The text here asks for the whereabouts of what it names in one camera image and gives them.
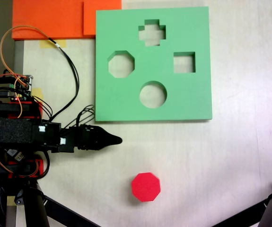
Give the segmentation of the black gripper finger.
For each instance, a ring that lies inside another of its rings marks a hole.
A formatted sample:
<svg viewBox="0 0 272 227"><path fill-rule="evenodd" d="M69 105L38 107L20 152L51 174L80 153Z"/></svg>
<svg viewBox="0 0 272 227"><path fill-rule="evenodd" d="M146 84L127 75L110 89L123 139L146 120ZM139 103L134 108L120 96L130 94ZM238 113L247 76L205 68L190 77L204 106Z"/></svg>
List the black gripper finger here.
<svg viewBox="0 0 272 227"><path fill-rule="evenodd" d="M122 138L108 133L103 128L96 126L96 137L100 142L122 142Z"/></svg>
<svg viewBox="0 0 272 227"><path fill-rule="evenodd" d="M102 141L102 142L96 142L94 144L94 150L101 150L105 147L108 146L113 146L113 145L119 145L122 143L122 140L119 141Z"/></svg>

